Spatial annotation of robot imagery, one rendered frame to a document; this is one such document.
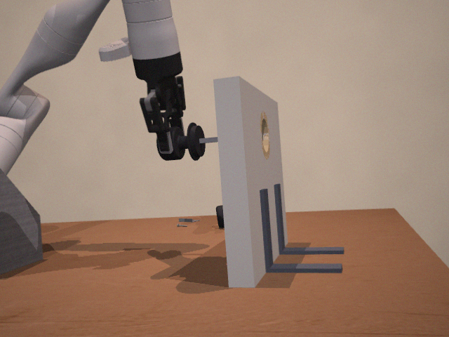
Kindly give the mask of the grey door panel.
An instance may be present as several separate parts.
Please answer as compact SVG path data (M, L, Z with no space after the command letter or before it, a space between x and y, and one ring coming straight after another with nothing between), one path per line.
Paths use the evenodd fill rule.
M229 288L255 288L266 273L262 189L268 189L273 262L279 256L275 184L288 243L278 103L240 76L213 85Z

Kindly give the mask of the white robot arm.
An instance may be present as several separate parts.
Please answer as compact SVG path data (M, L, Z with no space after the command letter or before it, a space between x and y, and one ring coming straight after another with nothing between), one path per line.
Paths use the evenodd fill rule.
M47 10L23 57L0 90L0 168L6 175L50 109L49 99L24 83L71 62L109 1L66 0ZM137 60L155 59L180 52L170 0L122 3L128 37L100 47L102 62L130 55Z

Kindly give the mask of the black door knob with grey square spindle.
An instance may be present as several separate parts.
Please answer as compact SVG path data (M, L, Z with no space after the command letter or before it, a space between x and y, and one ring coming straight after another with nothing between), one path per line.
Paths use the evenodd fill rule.
M156 138L156 146L159 155L166 161L179 160L185 155L185 149L189 150L189 154L194 161L199 160L204 155L206 143L215 143L217 137L205 138L203 129L194 122L190 123L187 129L187 135L184 136L181 128L170 127L170 134L173 143L173 152L171 154L161 154L159 144Z

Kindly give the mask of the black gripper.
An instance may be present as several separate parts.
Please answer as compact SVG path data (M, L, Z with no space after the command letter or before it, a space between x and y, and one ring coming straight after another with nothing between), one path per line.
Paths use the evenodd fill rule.
M161 154L171 154L170 127L181 128L185 136L181 118L186 110L183 78L175 77L183 70L180 52L162 58L133 59L133 64L136 77L147 82L148 96L140 99L140 106L148 132L156 133Z

